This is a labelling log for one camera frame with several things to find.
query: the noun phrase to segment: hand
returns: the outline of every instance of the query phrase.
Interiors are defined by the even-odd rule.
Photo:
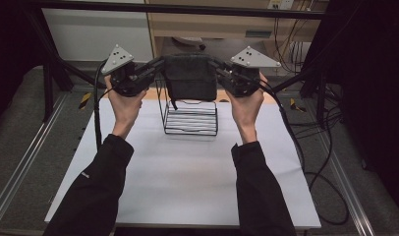
[[[110,79],[111,76],[104,78],[107,89],[112,88]],[[132,97],[122,96],[113,89],[108,92],[108,99],[110,100],[114,116],[116,117],[116,123],[114,124],[112,132],[113,135],[126,140],[130,130],[135,124],[136,118],[138,118],[139,110],[142,107],[142,99],[145,95],[145,90]]]
[[[267,82],[267,78],[260,73],[260,79]],[[264,101],[263,91],[256,90],[250,96],[235,97],[226,90],[231,100],[233,119],[239,129],[243,144],[257,141],[256,118]]]

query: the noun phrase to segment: black sleeve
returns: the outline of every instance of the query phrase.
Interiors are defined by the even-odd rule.
[[[109,235],[134,149],[109,135],[92,163],[71,185],[43,236]]]
[[[296,235],[275,176],[259,142],[231,149],[237,171],[237,201],[243,235]]]

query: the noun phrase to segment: wire basket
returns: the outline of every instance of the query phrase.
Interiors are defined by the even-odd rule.
[[[172,104],[164,80],[156,80],[163,129],[167,135],[216,136],[218,113],[215,101],[177,100]]]

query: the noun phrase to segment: black pole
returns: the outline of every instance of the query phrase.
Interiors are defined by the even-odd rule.
[[[326,87],[326,76],[325,72],[323,72],[320,75],[320,79],[318,82],[318,98],[316,103],[316,121],[323,130],[325,129],[325,124],[324,124],[325,87]]]
[[[46,122],[53,112],[53,88],[52,88],[52,75],[50,63],[46,62],[43,65],[43,82],[44,82],[44,117],[43,122]]]
[[[314,68],[309,68],[309,69],[307,69],[306,71],[303,71],[303,72],[301,72],[300,74],[294,76],[293,78],[291,78],[291,79],[289,79],[289,80],[287,80],[287,81],[285,81],[285,82],[283,82],[283,83],[281,83],[281,84],[279,84],[279,85],[273,87],[273,88],[272,88],[272,91],[273,91],[274,93],[278,93],[278,92],[284,90],[285,88],[287,88],[287,87],[293,85],[293,84],[296,83],[296,82],[305,81],[305,80],[307,80],[310,76],[312,76],[312,75],[314,74],[314,71],[315,71]]]
[[[90,83],[91,85],[94,85],[94,78],[87,75],[86,73],[80,71],[79,69],[77,69],[76,67],[74,67],[73,65],[69,64],[68,62],[64,61],[62,58],[58,57],[58,62],[69,72],[75,74],[76,76],[80,77],[81,79],[83,79],[84,81]],[[97,87],[99,89],[107,89],[107,87],[105,86],[105,84],[101,83],[101,82],[97,82]]]
[[[31,6],[23,6],[23,8],[28,21],[42,43],[44,57],[50,63],[50,74],[52,75],[53,79],[56,80],[61,90],[70,90],[74,85],[72,84],[71,79],[69,78],[65,69],[58,63],[58,52],[51,43],[51,40],[48,38],[45,30],[42,28],[42,25],[36,16],[37,9]]]
[[[136,4],[136,3],[111,3],[111,2],[82,2],[60,0],[28,0],[28,4],[39,8],[112,11],[112,12],[143,12],[143,13],[172,13],[216,16],[240,16],[262,18],[286,18],[324,20],[335,19],[339,14],[314,12],[314,11],[283,11],[271,9],[229,8],[208,6],[185,6],[166,4]]]

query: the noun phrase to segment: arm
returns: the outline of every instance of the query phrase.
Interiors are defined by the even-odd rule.
[[[258,89],[248,97],[227,92],[243,145],[232,148],[237,171],[240,229],[244,235],[296,235],[294,225],[273,173],[257,140],[256,119],[264,100]]]
[[[110,77],[105,78],[111,89]],[[145,91],[135,97],[109,92],[116,122],[92,163],[76,178],[47,225],[44,236],[109,235],[133,148],[125,139],[142,106]]]

